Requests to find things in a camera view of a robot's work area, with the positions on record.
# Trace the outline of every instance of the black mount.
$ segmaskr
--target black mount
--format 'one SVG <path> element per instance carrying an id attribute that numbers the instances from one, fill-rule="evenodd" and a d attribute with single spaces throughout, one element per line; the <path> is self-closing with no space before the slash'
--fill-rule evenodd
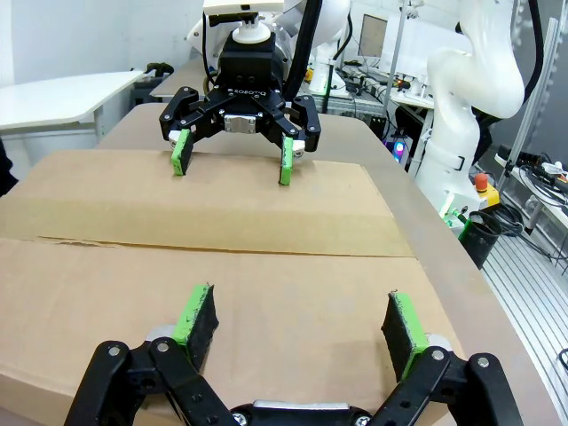
<path id="1" fill-rule="evenodd" d="M 254 19 L 255 13 L 210 17 L 211 25 Z M 172 130 L 190 130 L 181 154 L 185 174 L 193 144 L 219 131 L 262 133 L 282 148 L 290 137 L 314 152 L 320 140 L 320 119 L 311 96 L 298 96 L 287 105 L 281 96 L 288 58 L 276 46 L 276 36 L 255 44 L 237 43 L 230 35 L 219 57 L 219 75 L 211 92 L 200 100 L 191 87 L 179 89 L 160 116 L 163 138 Z"/>
<path id="2" fill-rule="evenodd" d="M 99 345 L 65 425 L 131 425 L 146 395 L 156 393 L 166 394 L 179 418 L 192 426 L 410 426 L 431 401 L 447 404 L 459 426 L 523 424 L 501 363 L 488 353 L 464 361 L 442 348 L 428 348 L 374 416 L 346 405 L 310 409 L 255 403 L 230 411 L 184 349 L 163 337 L 132 351 L 121 342 Z"/>

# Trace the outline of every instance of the bolt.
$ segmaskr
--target bolt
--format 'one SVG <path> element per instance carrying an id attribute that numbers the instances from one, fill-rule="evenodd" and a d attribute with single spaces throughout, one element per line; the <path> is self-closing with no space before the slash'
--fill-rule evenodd
<path id="1" fill-rule="evenodd" d="M 167 351 L 169 348 L 170 348 L 170 347 L 169 347 L 168 344 L 165 343 L 165 342 L 158 343 L 158 351 L 160 351 L 160 352 L 165 352 L 165 351 Z"/>
<path id="2" fill-rule="evenodd" d="M 108 350 L 108 354 L 111 357 L 115 357 L 116 355 L 118 355 L 119 353 L 121 353 L 121 348 L 119 348 L 118 346 L 113 346 L 112 348 L 110 348 Z"/>
<path id="3" fill-rule="evenodd" d="M 477 363 L 482 368 L 488 368 L 489 367 L 489 359 L 487 359 L 486 357 L 481 357 L 480 359 L 477 360 Z"/>
<path id="4" fill-rule="evenodd" d="M 355 426 L 367 426 L 367 423 L 369 423 L 369 420 L 371 420 L 370 417 L 366 416 L 366 415 L 361 415 L 356 421 L 355 421 Z"/>
<path id="5" fill-rule="evenodd" d="M 233 419 L 240 425 L 240 426 L 247 426 L 247 417 L 241 413 L 233 413 Z"/>
<path id="6" fill-rule="evenodd" d="M 436 361 L 441 361 L 442 359 L 444 359 L 444 353 L 442 351 L 433 351 L 432 358 Z"/>

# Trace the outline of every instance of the green gripper pad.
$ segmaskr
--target green gripper pad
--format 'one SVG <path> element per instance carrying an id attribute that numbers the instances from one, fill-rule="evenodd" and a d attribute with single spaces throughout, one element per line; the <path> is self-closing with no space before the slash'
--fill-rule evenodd
<path id="1" fill-rule="evenodd" d="M 428 337 L 408 295 L 389 293 L 389 304 L 381 330 L 389 348 L 395 376 L 400 382 L 408 376 L 416 357 L 429 346 Z"/>
<path id="2" fill-rule="evenodd" d="M 282 157 L 280 160 L 280 184 L 290 185 L 292 179 L 292 162 L 294 160 L 294 139 L 284 138 L 282 142 Z"/>
<path id="3" fill-rule="evenodd" d="M 193 151 L 193 144 L 189 140 L 191 132 L 189 129 L 181 130 L 174 152 L 171 153 L 171 165 L 176 176 L 184 176 L 189 166 L 189 158 Z"/>
<path id="4" fill-rule="evenodd" d="M 195 287 L 171 338 L 186 349 L 197 371 L 201 369 L 218 325 L 213 286 L 207 284 Z"/>

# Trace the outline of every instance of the cardboard box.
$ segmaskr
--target cardboard box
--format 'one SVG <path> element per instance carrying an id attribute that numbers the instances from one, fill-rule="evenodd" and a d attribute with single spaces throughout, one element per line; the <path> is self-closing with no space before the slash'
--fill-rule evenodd
<path id="1" fill-rule="evenodd" d="M 395 386 L 387 293 L 461 348 L 383 198 L 358 165 L 197 154 L 172 177 L 156 152 L 57 153 L 0 200 L 0 406 L 62 424 L 95 347 L 139 346 L 214 284 L 204 375 L 229 407 L 345 401 Z M 442 415 L 430 410 L 426 424 Z M 137 424 L 177 424 L 160 403 Z"/>

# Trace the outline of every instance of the computer monitor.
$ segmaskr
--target computer monitor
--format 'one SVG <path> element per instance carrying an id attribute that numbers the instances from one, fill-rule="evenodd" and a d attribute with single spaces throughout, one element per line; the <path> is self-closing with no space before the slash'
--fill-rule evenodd
<path id="1" fill-rule="evenodd" d="M 359 39 L 359 56 L 381 58 L 387 21 L 371 15 L 363 15 L 363 26 Z"/>

